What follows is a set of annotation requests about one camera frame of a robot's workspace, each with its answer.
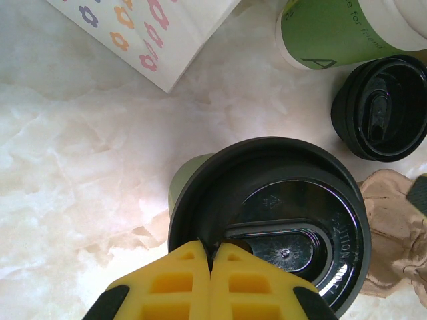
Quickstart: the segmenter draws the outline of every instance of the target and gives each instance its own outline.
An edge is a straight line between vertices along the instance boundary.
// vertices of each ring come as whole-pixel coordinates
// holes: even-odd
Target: marble countertop
[[[0,13],[0,319],[81,319],[114,279],[167,253],[167,190],[188,159],[251,137],[303,139],[361,181],[407,159],[353,156],[330,123],[349,72],[298,71],[274,46],[283,1],[243,0],[166,95],[44,0]],[[411,287],[343,319],[425,319]]]

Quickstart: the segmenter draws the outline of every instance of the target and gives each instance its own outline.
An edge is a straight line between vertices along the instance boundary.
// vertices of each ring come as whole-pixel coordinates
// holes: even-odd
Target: white paper bag
[[[47,0],[166,92],[240,0]]]

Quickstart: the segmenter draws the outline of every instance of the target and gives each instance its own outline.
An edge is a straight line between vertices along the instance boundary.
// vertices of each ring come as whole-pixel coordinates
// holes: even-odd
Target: crumpled brown paper
[[[408,283],[427,308],[427,219],[406,200],[412,184],[393,170],[379,170],[360,187],[372,234],[361,293],[387,297]]]

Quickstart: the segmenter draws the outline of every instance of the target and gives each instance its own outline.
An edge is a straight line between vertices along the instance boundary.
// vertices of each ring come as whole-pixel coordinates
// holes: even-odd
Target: white marble surface
[[[188,159],[264,135],[339,157],[358,180],[427,171],[354,157],[331,100],[353,67],[297,71],[274,47],[283,1],[243,0],[166,95],[44,0],[0,11],[0,319],[80,319],[114,279],[166,254],[167,188]],[[408,287],[343,319],[426,319]]]

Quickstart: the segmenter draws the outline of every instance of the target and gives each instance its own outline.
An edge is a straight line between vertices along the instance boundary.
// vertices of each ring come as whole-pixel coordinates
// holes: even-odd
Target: black travel mug lid
[[[356,182],[329,153],[294,139],[243,141],[209,158],[177,200],[169,250],[194,239],[209,255],[222,241],[235,243],[311,281],[338,316],[369,266]]]
[[[407,157],[427,134],[427,68],[406,55],[359,66],[334,99],[331,119],[360,158],[393,162]]]

